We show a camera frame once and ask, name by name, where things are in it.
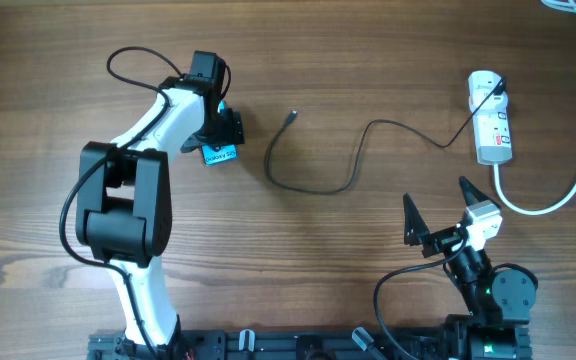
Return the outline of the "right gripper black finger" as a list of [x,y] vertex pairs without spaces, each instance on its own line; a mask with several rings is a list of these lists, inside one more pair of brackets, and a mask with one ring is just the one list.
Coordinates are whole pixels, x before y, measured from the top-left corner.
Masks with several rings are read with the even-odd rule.
[[489,200],[489,197],[473,185],[465,176],[459,177],[459,186],[467,206]]
[[404,243],[409,246],[422,245],[430,231],[408,193],[403,196],[403,209],[405,216]]

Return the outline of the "Galaxy S25 smartphone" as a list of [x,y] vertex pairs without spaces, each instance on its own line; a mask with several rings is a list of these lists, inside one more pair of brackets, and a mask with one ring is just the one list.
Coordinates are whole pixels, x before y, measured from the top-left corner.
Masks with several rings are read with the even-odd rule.
[[206,166],[215,166],[238,158],[238,152],[235,145],[204,145],[202,147],[202,155]]

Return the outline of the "white power strip socket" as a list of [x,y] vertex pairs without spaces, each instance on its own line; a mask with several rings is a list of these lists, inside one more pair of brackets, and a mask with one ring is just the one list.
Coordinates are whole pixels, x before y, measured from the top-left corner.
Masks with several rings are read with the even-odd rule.
[[489,70],[474,71],[468,77],[469,109],[477,161],[501,165],[512,159],[505,78]]

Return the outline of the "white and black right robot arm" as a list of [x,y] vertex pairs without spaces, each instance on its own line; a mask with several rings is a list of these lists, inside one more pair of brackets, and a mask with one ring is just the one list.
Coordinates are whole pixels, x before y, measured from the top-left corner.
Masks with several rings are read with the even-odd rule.
[[435,328],[397,333],[403,348],[417,359],[530,359],[527,325],[536,302],[537,277],[526,268],[494,266],[484,247],[497,236],[501,207],[467,178],[459,185],[466,203],[454,226],[432,232],[412,197],[403,196],[404,243],[420,246],[429,258],[442,255],[442,268],[469,311],[449,315]]

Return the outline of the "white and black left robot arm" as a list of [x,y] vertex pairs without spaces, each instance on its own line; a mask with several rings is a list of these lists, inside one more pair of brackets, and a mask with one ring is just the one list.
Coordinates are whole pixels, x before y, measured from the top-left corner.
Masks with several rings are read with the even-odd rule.
[[162,254],[172,231],[170,166],[199,151],[208,166],[237,158],[243,121],[225,96],[232,73],[217,54],[196,51],[190,69],[153,87],[152,107],[109,142],[80,153],[79,179],[59,220],[64,250],[104,268],[115,283],[126,328],[110,351],[127,359],[186,355]]

